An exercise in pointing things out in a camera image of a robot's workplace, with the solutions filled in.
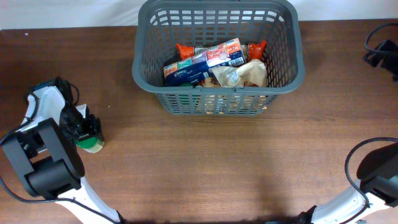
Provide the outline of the green lid jar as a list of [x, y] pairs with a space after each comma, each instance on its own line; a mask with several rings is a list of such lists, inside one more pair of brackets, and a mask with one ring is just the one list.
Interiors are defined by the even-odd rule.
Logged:
[[85, 134], [74, 140], [75, 144], [89, 153], [97, 153], [104, 146], [104, 137], [101, 133]]
[[[193, 88], [194, 85], [191, 83], [184, 83], [182, 85], [180, 85], [180, 87], [190, 87]], [[189, 94], [188, 93], [184, 93], [179, 95], [180, 98], [180, 102], [182, 106], [189, 106], [190, 105], [190, 100], [189, 100]]]

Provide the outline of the grey plastic shopping basket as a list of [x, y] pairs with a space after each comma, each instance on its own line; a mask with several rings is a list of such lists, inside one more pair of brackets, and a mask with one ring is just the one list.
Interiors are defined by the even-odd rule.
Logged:
[[173, 114], [255, 115], [304, 80], [298, 14], [285, 0], [150, 0], [134, 81]]

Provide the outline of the orange spaghetti packet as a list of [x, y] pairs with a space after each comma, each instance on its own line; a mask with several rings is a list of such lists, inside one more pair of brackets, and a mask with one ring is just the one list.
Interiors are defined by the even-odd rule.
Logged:
[[[266, 45], [267, 45], [267, 42], [265, 40], [263, 40], [260, 44], [242, 45], [241, 48], [243, 50], [245, 59], [260, 60]], [[203, 46], [186, 46], [186, 45], [180, 45], [180, 44], [176, 44], [175, 46], [177, 48], [177, 52], [178, 52], [181, 60], [185, 60], [185, 59], [192, 57], [196, 54], [202, 53], [208, 49], [208, 47], [203, 47]]]

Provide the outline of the beige paper bag packet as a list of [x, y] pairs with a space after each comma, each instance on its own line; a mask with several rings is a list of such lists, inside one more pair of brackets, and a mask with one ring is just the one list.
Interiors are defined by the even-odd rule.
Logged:
[[244, 87], [245, 83], [258, 87], [267, 86], [267, 68], [265, 64], [253, 59], [240, 67], [218, 66], [210, 69], [223, 88]]

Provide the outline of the white tissue pack stack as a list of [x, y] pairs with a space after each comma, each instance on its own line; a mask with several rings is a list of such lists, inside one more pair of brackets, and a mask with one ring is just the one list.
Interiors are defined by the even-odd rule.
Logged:
[[165, 86], [180, 86], [184, 83], [196, 84], [214, 74], [210, 69], [218, 66], [237, 67], [246, 63], [238, 38], [206, 51], [165, 66]]

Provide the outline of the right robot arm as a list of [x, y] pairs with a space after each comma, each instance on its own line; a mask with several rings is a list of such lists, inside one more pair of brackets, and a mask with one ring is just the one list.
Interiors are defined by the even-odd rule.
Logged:
[[[374, 142], [390, 145], [369, 152], [358, 166], [357, 180], [353, 180], [349, 174], [353, 154]], [[357, 223], [369, 214], [396, 207], [397, 138], [377, 137], [357, 144], [345, 159], [345, 176], [350, 187], [329, 202], [301, 213], [297, 223]]]

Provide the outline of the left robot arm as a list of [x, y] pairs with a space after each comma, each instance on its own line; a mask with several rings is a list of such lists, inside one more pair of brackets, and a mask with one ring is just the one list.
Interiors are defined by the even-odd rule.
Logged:
[[4, 182], [1, 186], [23, 203], [57, 203], [82, 223], [125, 223], [85, 177], [77, 149], [98, 152], [104, 137], [100, 119], [79, 99], [78, 88], [60, 77], [26, 92], [25, 117], [1, 139], [1, 148], [31, 198], [18, 196]]

